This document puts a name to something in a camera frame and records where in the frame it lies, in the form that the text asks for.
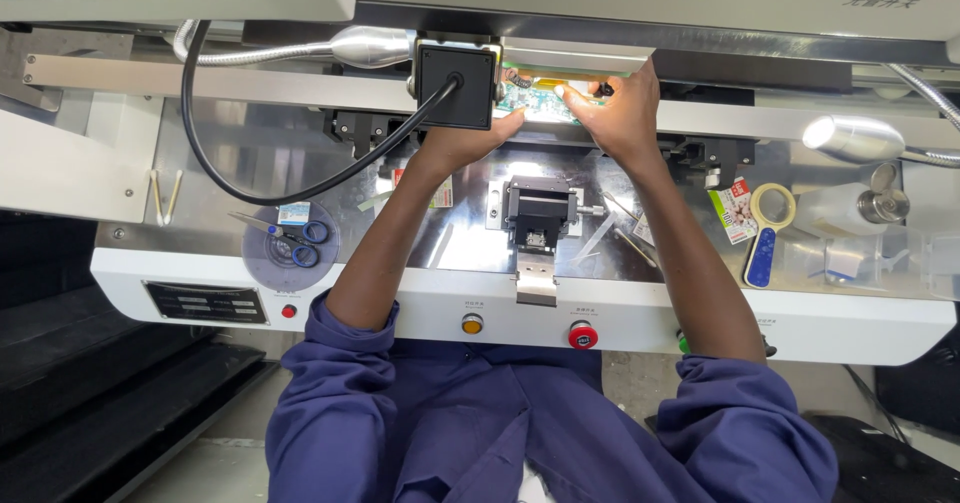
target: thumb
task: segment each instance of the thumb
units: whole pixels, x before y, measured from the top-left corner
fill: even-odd
[[[517,109],[516,111],[510,113],[510,115],[504,116],[503,118],[497,118],[493,121],[493,127],[491,130],[496,133],[496,136],[500,142],[507,141],[521,129],[524,119],[523,114],[525,111],[526,108]]]
[[[584,122],[584,120],[590,121],[592,108],[598,107],[587,101],[580,92],[568,85],[557,85],[553,88],[553,92],[557,94],[559,99],[563,100],[563,103],[566,103],[570,113],[573,113],[573,116],[576,116],[581,122]]]

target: green circuit board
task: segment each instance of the green circuit board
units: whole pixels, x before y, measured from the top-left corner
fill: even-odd
[[[591,100],[603,105],[604,102]],[[580,124],[570,113],[567,104],[557,97],[553,91],[538,89],[522,89],[516,85],[507,85],[507,95],[503,101],[496,104],[497,111],[510,113],[517,109],[527,108],[527,119],[539,122],[560,122]]]

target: red stop button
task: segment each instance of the red stop button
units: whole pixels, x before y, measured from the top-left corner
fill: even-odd
[[[570,333],[566,340],[574,349],[590,349],[597,344],[597,331],[586,321],[577,321],[570,325]]]

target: yellow button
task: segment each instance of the yellow button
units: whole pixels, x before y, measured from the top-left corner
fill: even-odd
[[[467,319],[460,325],[460,328],[467,334],[477,334],[483,330],[483,325],[475,319]]]

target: stainless steel work surface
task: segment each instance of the stainless steel work surface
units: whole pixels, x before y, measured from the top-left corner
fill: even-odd
[[[353,162],[353,146],[327,138],[322,133],[324,115],[306,108],[198,99],[195,116],[199,138],[213,165],[236,186],[252,193],[280,195],[301,190]],[[339,262],[350,258],[375,217],[373,209],[361,211],[357,206],[378,193],[391,190],[393,170],[402,168],[414,152],[414,146],[406,143],[366,171],[314,199],[330,212],[340,228]],[[601,205],[615,212],[615,226],[629,232],[635,224],[633,219],[606,201],[601,193],[609,191],[627,208],[637,210],[640,206],[633,186],[612,159],[600,156],[597,150],[591,152],[594,155],[584,156],[583,152],[582,148],[534,145],[526,145],[523,150],[499,149],[457,172],[453,177],[453,207],[427,212],[408,266],[513,272],[515,261],[508,233],[486,227],[488,180],[513,175],[568,179],[572,187],[584,189],[583,204]],[[807,151],[798,142],[788,141],[759,144],[755,162],[756,165],[740,171],[752,189],[777,182],[795,194],[824,186],[865,182],[874,169],[831,162]],[[150,199],[143,224],[102,223],[97,245],[239,257],[244,225],[229,218],[227,212],[253,214],[257,208],[228,196],[203,173],[187,144],[180,102],[174,98],[167,98],[164,104],[154,166],[159,171],[164,208],[177,170],[184,170],[173,222],[163,228],[156,226],[156,211]],[[739,279],[750,241],[730,244],[709,194],[703,189],[702,172],[680,167],[673,170],[673,178],[730,272]],[[613,228],[585,257],[574,259],[605,216],[581,216],[581,219],[584,220],[582,237],[562,239],[558,244],[557,276],[663,281],[660,271],[645,263],[627,242],[614,234]],[[438,246],[443,245],[442,240],[451,227],[449,242],[436,260]],[[122,235],[117,234],[118,229],[123,230]],[[781,235],[789,239],[804,234],[787,228]],[[890,294],[827,285],[797,285],[782,279],[777,260],[774,257],[771,288]],[[898,292],[895,296],[910,295]],[[916,296],[930,298],[922,291]]]

